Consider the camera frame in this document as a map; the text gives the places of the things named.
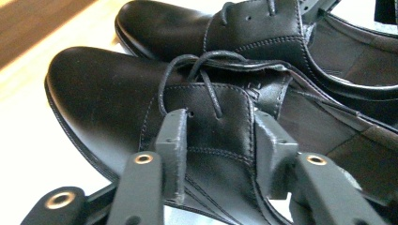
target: shoe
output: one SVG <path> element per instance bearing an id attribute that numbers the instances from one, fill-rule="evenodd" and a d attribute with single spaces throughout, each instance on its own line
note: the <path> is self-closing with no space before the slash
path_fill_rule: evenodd
<path id="1" fill-rule="evenodd" d="M 120 9 L 115 31 L 133 54 L 166 62 L 215 50 L 283 60 L 344 105 L 398 128 L 397 37 L 358 28 L 328 13 L 304 29 L 298 1 L 271 2 L 225 4 L 213 16 L 132 1 Z"/>
<path id="2" fill-rule="evenodd" d="M 286 222 L 253 192 L 255 165 L 261 163 L 255 160 L 254 111 L 276 118 L 301 152 L 332 158 L 363 193 L 388 199 L 398 188 L 396 129 L 336 103 L 285 62 L 247 61 L 232 52 L 209 55 L 233 59 L 185 55 L 168 66 L 71 48 L 52 61 L 46 93 L 77 149 L 113 181 L 131 154 L 150 146 L 166 112 L 187 109 L 188 196 L 182 206 L 166 204 L 228 224 Z M 198 70 L 205 83 L 193 82 Z"/>

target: black leather shoe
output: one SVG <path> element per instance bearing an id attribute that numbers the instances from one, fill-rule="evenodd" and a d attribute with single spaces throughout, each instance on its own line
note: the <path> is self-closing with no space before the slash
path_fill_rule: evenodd
<path id="1" fill-rule="evenodd" d="M 132 1 L 121 8 L 115 30 L 134 54 L 162 61 L 214 50 L 283 60 L 344 105 L 398 128 L 397 37 L 355 27 L 328 13 L 314 30 L 309 25 L 303 31 L 296 0 L 270 3 L 226 4 L 212 16 Z"/>
<path id="2" fill-rule="evenodd" d="M 300 151 L 334 159 L 365 193 L 387 199 L 398 188 L 397 130 L 336 103 L 284 62 L 225 54 L 237 60 L 183 56 L 172 69 L 116 52 L 72 48 L 52 61 L 47 96 L 75 146 L 111 180 L 131 154 L 150 146 L 165 112 L 187 109 L 188 196 L 182 206 L 166 203 L 226 223 L 286 223 L 254 193 L 255 166 L 263 163 L 255 160 L 254 110 L 277 118 Z M 195 70 L 205 83 L 188 82 Z"/>

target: metal grommet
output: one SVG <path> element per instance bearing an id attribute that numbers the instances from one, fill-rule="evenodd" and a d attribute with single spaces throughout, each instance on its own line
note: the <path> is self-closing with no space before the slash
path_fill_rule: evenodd
<path id="1" fill-rule="evenodd" d="M 152 159 L 153 159 L 153 157 L 150 156 L 150 155 L 140 155 L 140 156 L 135 158 L 135 163 L 137 163 L 137 164 L 147 164 L 147 163 L 151 162 Z"/>
<path id="2" fill-rule="evenodd" d="M 45 204 L 48 209 L 59 209 L 67 206 L 75 199 L 76 194 L 71 191 L 65 191 L 53 195 Z"/>
<path id="3" fill-rule="evenodd" d="M 325 166 L 326 164 L 328 164 L 323 158 L 314 155 L 307 156 L 307 161 L 317 166 Z"/>

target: shoe sole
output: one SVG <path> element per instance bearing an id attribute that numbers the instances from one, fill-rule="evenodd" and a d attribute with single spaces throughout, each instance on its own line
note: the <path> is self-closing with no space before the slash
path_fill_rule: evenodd
<path id="1" fill-rule="evenodd" d="M 82 156 L 88 161 L 88 163 L 90 163 L 90 165 L 93 166 L 100 174 L 105 176 L 111 182 L 116 181 L 118 179 L 118 176 L 116 175 L 116 173 L 112 172 L 112 170 L 109 169 L 109 167 L 107 167 L 105 164 L 103 164 L 96 156 L 94 156 L 88 150 L 88 148 L 80 141 L 80 139 L 76 136 L 76 134 L 70 128 L 68 123 L 64 120 L 61 113 L 55 106 L 54 100 L 50 93 L 49 86 L 47 84 L 47 79 L 44 82 L 44 87 L 46 90 L 46 96 L 47 96 L 48 102 L 50 104 L 51 109 L 53 110 L 55 118 L 58 121 L 58 123 L 61 125 L 61 128 L 64 129 L 65 133 L 67 134 L 68 138 L 73 143 L 73 145 L 82 154 Z"/>

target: shoelace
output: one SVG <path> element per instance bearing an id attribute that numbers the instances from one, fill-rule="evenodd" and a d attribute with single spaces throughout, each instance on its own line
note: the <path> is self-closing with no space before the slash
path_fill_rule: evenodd
<path id="1" fill-rule="evenodd" d="M 276 14 L 275 0 L 264 0 L 264 1 L 267 1 L 268 10 L 269 10 L 269 16 L 275 16 L 275 14 Z M 232 5 L 234 5 L 234 3 L 226 2 L 222 6 L 222 10 L 221 10 L 221 15 L 220 16 L 222 18 L 222 25 L 224 25 L 224 26 L 226 26 L 228 24 L 228 21 L 226 19 L 226 10 Z"/>
<path id="2" fill-rule="evenodd" d="M 229 59 L 237 59 L 241 62 L 247 61 L 242 55 L 234 52 L 228 51 L 214 51 L 214 52 L 207 52 L 204 53 L 201 57 L 197 57 L 193 54 L 184 54 L 180 55 L 179 57 L 173 59 L 170 64 L 167 66 L 166 70 L 164 71 L 163 77 L 161 79 L 161 83 L 159 84 L 159 91 L 158 91 L 158 102 L 159 102 L 159 110 L 161 115 L 165 116 L 167 114 L 166 108 L 164 106 L 164 89 L 166 87 L 167 80 L 169 79 L 170 75 L 173 72 L 175 67 L 185 65 L 191 60 L 196 60 L 191 68 L 190 75 L 188 76 L 188 83 L 191 83 L 196 79 L 196 75 L 199 74 L 203 82 L 205 84 L 206 90 L 210 95 L 214 111 L 216 113 L 217 118 L 222 117 L 222 108 L 220 103 L 217 99 L 216 92 L 214 91 L 213 85 L 208 77 L 208 74 L 201 69 L 201 66 L 208 60 L 212 58 L 229 58 Z"/>

